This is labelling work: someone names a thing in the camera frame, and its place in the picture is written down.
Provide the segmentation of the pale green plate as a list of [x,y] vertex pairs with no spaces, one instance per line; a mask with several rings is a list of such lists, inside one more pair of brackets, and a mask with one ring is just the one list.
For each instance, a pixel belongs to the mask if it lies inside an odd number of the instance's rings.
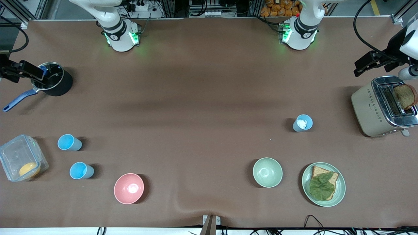
[[[339,174],[339,177],[336,179],[336,192],[333,194],[333,197],[328,201],[318,201],[314,199],[308,192],[310,178],[313,176],[313,167],[315,166],[321,167],[321,168],[324,168],[325,170],[330,170],[332,172]],[[343,200],[346,194],[345,179],[343,178],[340,171],[329,163],[317,162],[317,163],[313,163],[305,167],[303,170],[302,178],[301,178],[301,185],[307,198],[309,198],[309,200],[313,202],[314,204],[318,206],[322,206],[322,207],[336,206]]]

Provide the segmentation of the glass lid with blue knob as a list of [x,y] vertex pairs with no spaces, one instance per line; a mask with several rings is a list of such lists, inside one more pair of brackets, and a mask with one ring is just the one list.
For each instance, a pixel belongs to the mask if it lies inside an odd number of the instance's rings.
[[64,76],[64,69],[59,63],[56,62],[45,62],[38,66],[43,72],[41,81],[32,80],[33,87],[39,90],[48,90],[56,87]]

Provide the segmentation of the white power strip with plugs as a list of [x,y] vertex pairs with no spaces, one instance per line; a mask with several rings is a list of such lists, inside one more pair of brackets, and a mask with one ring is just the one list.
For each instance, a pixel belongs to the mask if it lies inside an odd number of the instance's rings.
[[156,11],[152,0],[123,0],[127,12],[151,12]]

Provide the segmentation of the dark toast slice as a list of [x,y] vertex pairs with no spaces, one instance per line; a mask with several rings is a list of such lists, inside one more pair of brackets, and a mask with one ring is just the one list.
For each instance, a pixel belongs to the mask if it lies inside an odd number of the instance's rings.
[[418,103],[418,92],[413,86],[403,84],[393,90],[403,110],[409,110]]

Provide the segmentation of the pink bowl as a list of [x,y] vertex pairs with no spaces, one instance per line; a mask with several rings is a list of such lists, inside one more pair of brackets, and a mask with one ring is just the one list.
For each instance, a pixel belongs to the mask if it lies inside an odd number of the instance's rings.
[[121,204],[137,202],[144,192],[144,181],[134,173],[127,173],[119,177],[114,184],[115,199]]

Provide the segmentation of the brown table cover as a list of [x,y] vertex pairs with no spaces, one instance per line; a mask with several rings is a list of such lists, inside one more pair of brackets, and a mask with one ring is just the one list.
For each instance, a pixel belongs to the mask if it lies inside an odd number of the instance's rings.
[[[206,214],[229,227],[301,227],[310,214],[325,227],[418,226],[418,127],[365,137],[351,95],[385,70],[354,76],[368,49],[351,18],[325,18],[319,29],[294,51],[255,18],[153,20],[139,47],[118,53],[94,21],[30,22],[29,45],[11,59],[58,62],[74,84],[4,113],[30,82],[0,81],[0,145],[29,135],[49,164],[26,182],[10,182],[0,165],[0,228],[183,227]],[[313,126],[296,132],[302,114]],[[59,149],[65,134],[82,148]],[[273,188],[253,177],[265,157],[283,169]],[[77,162],[93,176],[72,179]],[[345,179],[336,206],[303,191],[303,170],[317,162]],[[133,204],[113,191],[127,173],[144,181]]]

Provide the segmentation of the bag of orange snacks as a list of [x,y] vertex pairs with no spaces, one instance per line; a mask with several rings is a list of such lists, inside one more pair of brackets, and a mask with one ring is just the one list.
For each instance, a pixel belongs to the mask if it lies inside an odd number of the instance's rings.
[[260,10],[261,17],[299,16],[303,4],[297,0],[264,0]]

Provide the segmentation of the blue cup with white wad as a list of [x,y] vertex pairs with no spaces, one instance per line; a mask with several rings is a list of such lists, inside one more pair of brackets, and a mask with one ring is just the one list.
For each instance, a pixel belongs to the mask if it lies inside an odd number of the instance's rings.
[[[301,128],[299,128],[297,126],[297,119],[304,119],[304,120],[306,120],[308,122],[307,128],[305,130],[304,129],[301,129]],[[302,114],[302,115],[297,116],[297,118],[295,119],[295,121],[293,123],[293,129],[296,132],[305,132],[305,131],[311,129],[312,126],[313,126],[312,118],[310,116],[308,116],[308,115],[305,115],[305,114]]]

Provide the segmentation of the clear plastic storage box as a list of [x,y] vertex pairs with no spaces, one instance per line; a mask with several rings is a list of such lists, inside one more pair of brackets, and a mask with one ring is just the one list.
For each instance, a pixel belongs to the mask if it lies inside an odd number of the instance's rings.
[[6,177],[11,182],[21,182],[34,179],[19,176],[20,168],[26,163],[36,162],[40,165],[40,172],[46,171],[48,162],[37,141],[28,135],[19,135],[0,146],[0,163]]

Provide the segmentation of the brown bread slice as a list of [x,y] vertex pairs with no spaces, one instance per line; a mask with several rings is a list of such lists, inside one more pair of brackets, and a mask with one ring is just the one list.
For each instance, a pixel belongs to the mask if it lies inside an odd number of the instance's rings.
[[[333,171],[326,170],[326,169],[318,167],[318,166],[314,166],[313,170],[312,170],[312,177],[315,177],[315,176],[317,176],[318,174],[321,174],[321,173],[328,173],[328,172],[333,172]],[[339,174],[336,173],[336,172],[333,172],[333,177],[329,180],[329,182],[332,183],[335,186],[334,193],[336,192],[336,181],[337,181],[338,177],[339,177]],[[329,200],[331,200],[333,198],[334,193],[332,193],[330,198],[328,198]]]

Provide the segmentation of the green lettuce leaf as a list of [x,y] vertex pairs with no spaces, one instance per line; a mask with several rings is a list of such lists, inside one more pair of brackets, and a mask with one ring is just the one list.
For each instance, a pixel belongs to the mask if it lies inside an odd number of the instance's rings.
[[319,201],[329,200],[332,193],[335,191],[335,186],[330,183],[333,177],[333,172],[321,173],[310,180],[309,193],[313,198]]

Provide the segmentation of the white socket strip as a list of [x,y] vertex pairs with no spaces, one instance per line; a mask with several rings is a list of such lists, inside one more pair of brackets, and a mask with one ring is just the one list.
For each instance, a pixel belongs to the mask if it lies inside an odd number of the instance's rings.
[[223,8],[221,0],[189,0],[188,14],[191,18],[220,17]]

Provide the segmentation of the beige and chrome toaster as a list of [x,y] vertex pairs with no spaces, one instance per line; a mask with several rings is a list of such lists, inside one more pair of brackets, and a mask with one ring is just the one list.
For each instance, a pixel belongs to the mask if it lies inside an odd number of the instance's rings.
[[357,120],[369,137],[393,133],[409,136],[409,128],[418,126],[418,103],[403,110],[394,88],[406,84],[397,76],[381,76],[361,87],[351,96]]

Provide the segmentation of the pale green bowl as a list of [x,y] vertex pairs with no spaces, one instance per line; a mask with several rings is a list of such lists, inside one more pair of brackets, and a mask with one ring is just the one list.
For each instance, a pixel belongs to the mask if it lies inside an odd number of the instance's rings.
[[272,158],[258,159],[252,169],[254,180],[259,186],[273,188],[281,183],[283,169],[281,164]]

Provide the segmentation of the blue plastic cup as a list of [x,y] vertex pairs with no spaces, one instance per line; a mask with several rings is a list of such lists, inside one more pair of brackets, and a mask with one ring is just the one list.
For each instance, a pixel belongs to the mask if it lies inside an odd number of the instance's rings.
[[78,151],[82,148],[82,142],[71,134],[65,134],[58,139],[57,146],[64,151]]
[[69,169],[69,175],[74,180],[88,179],[94,174],[94,168],[84,162],[74,163]]

